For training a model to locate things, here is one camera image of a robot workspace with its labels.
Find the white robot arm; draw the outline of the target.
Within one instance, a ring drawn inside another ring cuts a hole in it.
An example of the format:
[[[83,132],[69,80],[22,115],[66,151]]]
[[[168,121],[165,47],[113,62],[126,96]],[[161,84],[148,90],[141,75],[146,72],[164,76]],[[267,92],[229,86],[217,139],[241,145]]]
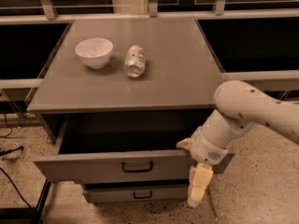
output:
[[[216,109],[191,137],[177,143],[197,164],[190,168],[188,205],[202,201],[219,164],[231,149],[230,142],[257,123],[299,144],[299,105],[272,98],[250,84],[230,80],[214,93]]]

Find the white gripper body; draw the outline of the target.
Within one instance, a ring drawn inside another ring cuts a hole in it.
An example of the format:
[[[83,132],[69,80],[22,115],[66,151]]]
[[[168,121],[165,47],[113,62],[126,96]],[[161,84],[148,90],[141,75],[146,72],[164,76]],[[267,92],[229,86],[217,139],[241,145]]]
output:
[[[217,165],[228,154],[228,150],[213,145],[205,138],[202,127],[198,127],[190,139],[190,153],[198,162]]]

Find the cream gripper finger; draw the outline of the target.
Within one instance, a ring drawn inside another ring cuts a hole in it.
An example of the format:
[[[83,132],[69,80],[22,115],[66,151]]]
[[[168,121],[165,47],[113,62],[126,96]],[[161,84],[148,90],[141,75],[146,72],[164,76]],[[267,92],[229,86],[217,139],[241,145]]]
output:
[[[190,138],[185,138],[176,144],[177,148],[190,150]]]
[[[199,162],[191,167],[189,172],[188,200],[191,207],[196,207],[202,201],[206,188],[213,176],[212,166]]]

